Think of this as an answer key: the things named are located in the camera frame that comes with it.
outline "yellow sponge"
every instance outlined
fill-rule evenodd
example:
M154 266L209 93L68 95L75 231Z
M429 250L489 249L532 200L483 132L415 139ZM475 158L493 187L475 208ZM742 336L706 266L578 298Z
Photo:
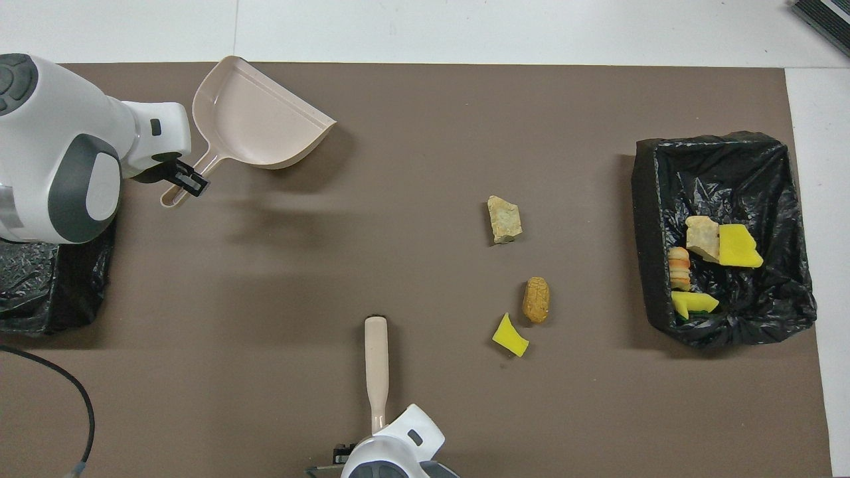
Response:
M671 297L676 312L684 317L685 320L690 318L688 312L691 310L693 312L711 312L720 304L717 299L714 299L707 293L672 291Z
M762 256L756 252L756 240L742 224L720 226L720 264L738 267L761 267Z
M499 328L493 334L493 341L512 351L517 357L523 356L525 349L529 347L529 341L519 336L517 329L513 328L511 318L507 314L501 318Z

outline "stone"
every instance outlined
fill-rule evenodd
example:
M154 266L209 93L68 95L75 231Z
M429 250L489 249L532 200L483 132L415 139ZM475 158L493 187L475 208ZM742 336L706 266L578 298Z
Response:
M499 196L487 199L487 210L490 212L490 227L493 228L493 242L507 244L523 231L519 223L519 207Z
M717 264L720 262L720 225L708 216L689 216L685 247L702 259Z

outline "beige dustpan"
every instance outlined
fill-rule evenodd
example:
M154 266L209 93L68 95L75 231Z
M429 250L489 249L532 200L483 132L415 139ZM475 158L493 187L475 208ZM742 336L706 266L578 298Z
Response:
M195 165L207 179L228 158L257 168L291 166L336 123L238 56L219 61L204 78L192 100L192 116L209 143ZM161 203L173 208L187 196L172 186Z

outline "trash bin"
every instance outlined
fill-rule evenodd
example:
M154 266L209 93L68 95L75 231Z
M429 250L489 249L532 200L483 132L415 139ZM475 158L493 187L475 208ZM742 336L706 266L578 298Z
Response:
M49 335L92 323L108 282L116 221L83 244L0 242L0 332Z
M637 143L632 203L649 323L697 348L770 344L810 328L816 316L800 203L787 146L738 132ZM693 292L720 302L685 320L671 299L667 251L685 246L685 219L743 224L761 267L726 267L691 253Z

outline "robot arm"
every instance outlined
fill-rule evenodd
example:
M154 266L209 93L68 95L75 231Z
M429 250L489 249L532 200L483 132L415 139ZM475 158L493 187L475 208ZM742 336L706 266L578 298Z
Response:
M165 179L199 196L207 181L177 103L122 102L47 60L0 54L0 237L87 242L115 216L122 178Z

